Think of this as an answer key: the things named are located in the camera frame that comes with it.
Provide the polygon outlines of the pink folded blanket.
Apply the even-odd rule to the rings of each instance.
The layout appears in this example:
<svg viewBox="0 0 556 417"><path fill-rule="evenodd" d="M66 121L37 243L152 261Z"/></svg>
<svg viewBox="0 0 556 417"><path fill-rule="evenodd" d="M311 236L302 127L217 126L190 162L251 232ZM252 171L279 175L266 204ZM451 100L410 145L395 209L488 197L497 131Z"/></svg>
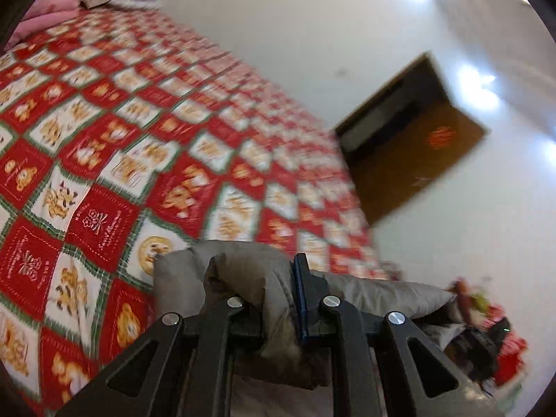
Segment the pink folded blanket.
<svg viewBox="0 0 556 417"><path fill-rule="evenodd" d="M38 31L73 19L79 10L79 0L35 0L16 25L5 45L5 51Z"/></svg>

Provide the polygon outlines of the brown wooden door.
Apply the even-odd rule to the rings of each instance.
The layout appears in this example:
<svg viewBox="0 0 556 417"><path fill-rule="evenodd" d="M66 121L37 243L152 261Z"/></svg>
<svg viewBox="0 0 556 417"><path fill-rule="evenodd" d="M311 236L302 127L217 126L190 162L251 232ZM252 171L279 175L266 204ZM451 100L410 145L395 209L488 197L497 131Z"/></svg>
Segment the brown wooden door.
<svg viewBox="0 0 556 417"><path fill-rule="evenodd" d="M450 146L433 150L431 131L450 126ZM401 208L469 154L487 130L448 102L410 104L356 149L345 152L355 193L369 225Z"/></svg>

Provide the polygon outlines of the grey puffer jacket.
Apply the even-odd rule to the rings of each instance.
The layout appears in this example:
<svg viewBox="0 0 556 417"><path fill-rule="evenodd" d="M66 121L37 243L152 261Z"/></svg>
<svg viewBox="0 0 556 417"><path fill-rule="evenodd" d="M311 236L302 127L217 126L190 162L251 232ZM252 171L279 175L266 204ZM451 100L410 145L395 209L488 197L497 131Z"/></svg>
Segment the grey puffer jacket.
<svg viewBox="0 0 556 417"><path fill-rule="evenodd" d="M298 337L294 258L263 244L215 240L155 256L155 322L167 312L185 318L203 314L232 295L243 299L230 326L229 416L335 415L330 353L302 346ZM418 319L453 301L451 293L419 283L311 274L359 311L377 316L399 311L418 328Z"/></svg>

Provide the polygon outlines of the red double happiness sticker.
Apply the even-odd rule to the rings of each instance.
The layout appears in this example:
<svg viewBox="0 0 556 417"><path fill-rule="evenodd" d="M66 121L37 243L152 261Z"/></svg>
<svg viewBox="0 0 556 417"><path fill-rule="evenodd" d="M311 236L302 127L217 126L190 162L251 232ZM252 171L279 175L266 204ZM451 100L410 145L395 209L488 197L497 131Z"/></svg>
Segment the red double happiness sticker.
<svg viewBox="0 0 556 417"><path fill-rule="evenodd" d="M433 150L442 150L450 146L457 132L450 126L440 126L430 132L427 142Z"/></svg>

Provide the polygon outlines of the red patchwork bear bedspread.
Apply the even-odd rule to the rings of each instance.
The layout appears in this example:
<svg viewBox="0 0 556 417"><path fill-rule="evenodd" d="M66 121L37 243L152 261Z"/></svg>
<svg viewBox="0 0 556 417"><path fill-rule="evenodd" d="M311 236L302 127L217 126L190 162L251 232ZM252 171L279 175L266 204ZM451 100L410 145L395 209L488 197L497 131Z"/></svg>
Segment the red patchwork bear bedspread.
<svg viewBox="0 0 556 417"><path fill-rule="evenodd" d="M1 361L52 416L152 319L154 261L256 241L379 279L333 135L157 10L83 10L1 59Z"/></svg>

